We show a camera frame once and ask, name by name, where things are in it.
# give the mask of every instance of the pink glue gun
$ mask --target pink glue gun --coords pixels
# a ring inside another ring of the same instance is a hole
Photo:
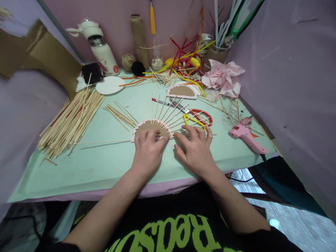
[[[232,130],[230,130],[229,135],[233,138],[241,138],[244,142],[257,154],[267,154],[270,150],[263,147],[257,140],[252,136],[249,126],[252,123],[252,117],[246,117],[241,120]]]

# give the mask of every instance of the hand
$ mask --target hand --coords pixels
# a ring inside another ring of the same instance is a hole
[[[182,128],[189,131],[190,141],[181,133],[175,132],[174,136],[182,142],[186,149],[184,153],[180,146],[175,145],[175,153],[189,170],[204,179],[211,171],[218,169],[210,151],[212,131],[209,126],[206,126],[208,133],[206,137],[202,128],[189,125],[183,125]]]
[[[147,180],[159,168],[163,149],[169,140],[169,136],[164,136],[158,142],[155,142],[156,134],[160,134],[160,130],[145,130],[134,139],[135,155],[131,169],[139,172]]]

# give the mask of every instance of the pink paper trim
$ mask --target pink paper trim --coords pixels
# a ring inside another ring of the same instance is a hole
[[[173,89],[173,88],[176,88],[176,87],[178,87],[178,86],[186,86],[187,88],[189,88],[193,93],[194,93],[194,96],[179,96],[179,95],[175,95],[175,94],[169,94],[169,92]],[[167,91],[167,97],[175,97],[176,96],[176,98],[185,98],[185,99],[197,99],[197,94],[196,94],[196,92],[193,90],[193,89],[191,89],[190,87],[188,87],[186,84],[177,84],[177,85],[175,85],[175,86],[172,86],[172,87],[170,87],[169,89],[168,89],[168,91]]]
[[[145,121],[142,121],[141,123],[139,123],[139,124],[134,128],[133,133],[132,133],[132,140],[131,140],[131,142],[134,142],[135,132],[138,130],[138,128],[139,128],[142,124],[144,124],[144,123],[146,123],[146,122],[148,122],[148,121],[157,121],[157,122],[159,122],[160,124],[163,124],[163,125],[166,127],[166,129],[167,129],[168,131],[171,131],[170,128],[169,128],[169,126],[168,126],[168,124],[166,124],[165,122],[159,121],[158,119],[145,120]],[[160,140],[161,138],[162,138],[162,136],[161,136],[161,137],[156,137],[155,140]]]

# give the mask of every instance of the crumpled pink paper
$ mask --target crumpled pink paper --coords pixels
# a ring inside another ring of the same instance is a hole
[[[227,65],[212,59],[209,62],[211,70],[202,77],[202,83],[209,88],[220,89],[220,95],[237,98],[241,87],[237,76],[245,73],[245,70],[233,61]]]

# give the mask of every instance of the table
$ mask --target table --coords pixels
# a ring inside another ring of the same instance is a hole
[[[120,76],[127,76],[127,74],[122,71]],[[158,88],[154,83],[147,83],[137,87],[128,86],[118,93],[108,95],[80,142],[131,139],[132,131],[126,131],[110,113],[103,110],[103,107],[107,104],[117,107],[114,103],[117,100],[139,121],[151,119],[154,116],[156,105],[153,102],[153,115],[151,116],[151,95],[153,94],[154,98],[160,95],[160,99],[162,97],[164,99],[167,89]],[[213,137],[210,149],[217,166],[222,171],[227,173],[262,162],[261,157],[252,152],[241,139],[233,139],[229,136],[228,132],[233,126],[226,114],[199,99],[183,100],[181,104],[190,104],[188,106],[190,109],[195,107],[211,114],[214,121],[211,129],[217,134]],[[229,99],[224,98],[223,104],[230,109]],[[220,101],[217,102],[217,106],[221,107]],[[239,108],[243,111],[243,118],[251,115],[241,103]],[[263,132],[255,121],[252,126]],[[270,149],[266,157],[276,152],[266,135],[260,135],[258,141]],[[140,196],[150,197],[175,192],[198,181],[195,174],[175,159],[175,143],[175,139],[168,142],[158,172],[150,179]],[[49,162],[41,164],[44,154],[35,151],[29,159],[24,176],[8,202],[97,200],[106,193],[104,189],[113,187],[131,167],[134,152],[135,146],[130,142],[77,145],[70,155],[66,152],[53,159],[58,164],[55,166]]]

